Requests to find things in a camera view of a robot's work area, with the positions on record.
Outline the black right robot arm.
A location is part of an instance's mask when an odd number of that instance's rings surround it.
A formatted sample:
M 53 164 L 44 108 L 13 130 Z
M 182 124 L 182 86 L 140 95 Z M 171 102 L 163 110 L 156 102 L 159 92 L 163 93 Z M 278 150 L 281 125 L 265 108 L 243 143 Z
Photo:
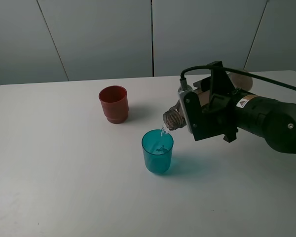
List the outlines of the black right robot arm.
M 200 102 L 195 92 L 184 97 L 186 120 L 196 141 L 223 135 L 232 142 L 239 129 L 263 138 L 280 153 L 296 154 L 296 104 L 281 102 L 235 87 L 228 73 L 259 79 L 293 91 L 295 86 L 245 71 L 227 68 L 221 61 L 194 66 L 181 72 L 184 82 L 189 71 L 207 69 L 211 75 L 198 84 L 209 91 L 209 102 Z

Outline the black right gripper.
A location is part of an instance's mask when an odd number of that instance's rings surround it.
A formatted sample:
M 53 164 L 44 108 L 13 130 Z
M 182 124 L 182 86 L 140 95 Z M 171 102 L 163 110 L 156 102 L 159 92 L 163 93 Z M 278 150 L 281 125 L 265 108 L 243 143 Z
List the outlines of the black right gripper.
M 237 86 L 228 76 L 209 76 L 193 86 L 199 96 L 192 120 L 196 141 L 223 135 L 224 140 L 230 143 L 236 140 L 238 129 L 263 136 L 263 115 L 258 106 L 261 96 Z

